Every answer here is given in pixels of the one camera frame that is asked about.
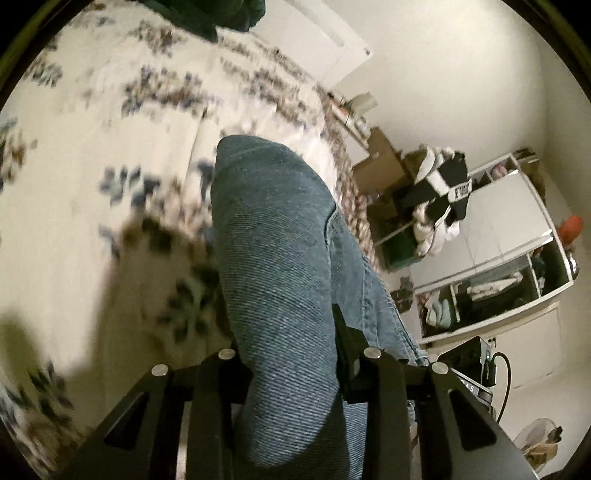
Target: jeans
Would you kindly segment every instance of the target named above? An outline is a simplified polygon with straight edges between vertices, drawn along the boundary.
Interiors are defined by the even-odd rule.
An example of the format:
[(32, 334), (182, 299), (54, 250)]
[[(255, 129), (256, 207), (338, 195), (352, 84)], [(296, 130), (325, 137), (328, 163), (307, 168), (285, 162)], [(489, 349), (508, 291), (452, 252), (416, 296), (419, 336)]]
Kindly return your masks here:
[(287, 147), (224, 138), (211, 195), (228, 318), (253, 373), (235, 423), (236, 477), (360, 478), (367, 408), (340, 395), (332, 303), (370, 345), (412, 365), (426, 354), (326, 185)]

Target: bed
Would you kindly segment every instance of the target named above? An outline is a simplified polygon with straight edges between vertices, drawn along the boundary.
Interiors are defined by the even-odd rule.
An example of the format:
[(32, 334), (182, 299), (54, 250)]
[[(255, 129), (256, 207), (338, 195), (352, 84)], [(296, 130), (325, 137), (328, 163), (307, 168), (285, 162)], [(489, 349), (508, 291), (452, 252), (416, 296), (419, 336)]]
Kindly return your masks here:
[(218, 34), (93, 2), (0, 113), (0, 417), (42, 477), (153, 365), (229, 345), (209, 197), (224, 136), (299, 154), (376, 266), (327, 93), (255, 35)]

